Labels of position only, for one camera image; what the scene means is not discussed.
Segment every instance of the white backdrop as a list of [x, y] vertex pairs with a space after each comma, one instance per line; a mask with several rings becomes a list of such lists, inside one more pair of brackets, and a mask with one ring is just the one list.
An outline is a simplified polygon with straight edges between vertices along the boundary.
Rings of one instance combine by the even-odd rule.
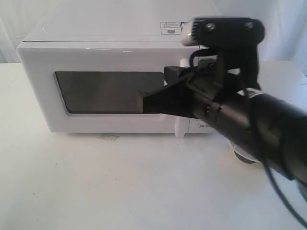
[[[0, 0], [0, 62], [19, 62], [15, 48], [60, 1]], [[221, 15], [260, 19], [266, 27], [260, 59], [292, 60], [307, 73], [307, 0], [207, 1]]]

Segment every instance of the white tabletop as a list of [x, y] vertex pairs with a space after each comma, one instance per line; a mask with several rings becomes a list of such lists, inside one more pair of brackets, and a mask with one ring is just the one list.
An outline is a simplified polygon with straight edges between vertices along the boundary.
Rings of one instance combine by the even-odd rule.
[[[50, 133], [20, 64], [0, 64], [0, 107], [1, 230], [302, 229], [218, 134]], [[276, 177], [307, 218], [296, 184]]]

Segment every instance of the wire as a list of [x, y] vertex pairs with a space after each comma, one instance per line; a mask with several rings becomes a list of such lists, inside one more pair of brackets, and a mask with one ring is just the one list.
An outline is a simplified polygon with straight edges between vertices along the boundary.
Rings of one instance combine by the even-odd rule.
[[243, 88], [243, 92], [244, 92], [244, 96], [246, 97], [247, 100], [247, 108], [248, 108], [248, 121], [249, 121], [249, 125], [250, 125], [250, 129], [251, 129], [251, 133], [254, 139], [254, 145], [258, 155], [260, 156], [260, 162], [263, 165], [264, 171], [273, 187], [273, 189], [275, 190], [276, 194], [278, 195], [278, 197], [281, 199], [283, 205], [288, 209], [288, 211], [292, 214], [292, 216], [305, 228], [307, 229], [307, 222], [298, 214], [298, 212], [296, 212], [296, 210], [293, 208], [293, 206], [290, 204], [290, 202], [288, 201], [288, 199], [285, 197], [285, 195], [282, 193], [282, 191], [280, 190], [280, 187], [278, 186], [271, 168], [268, 165], [267, 159], [265, 158], [264, 154], [262, 153], [262, 151], [260, 151], [258, 149], [258, 147], [260, 147], [260, 136], [259, 136], [259, 132], [257, 129], [257, 123], [255, 120], [255, 117], [253, 115], [253, 110], [252, 110], [252, 103], [249, 100], [249, 94], [248, 91], [243, 83], [243, 81], [240, 79], [242, 88]]

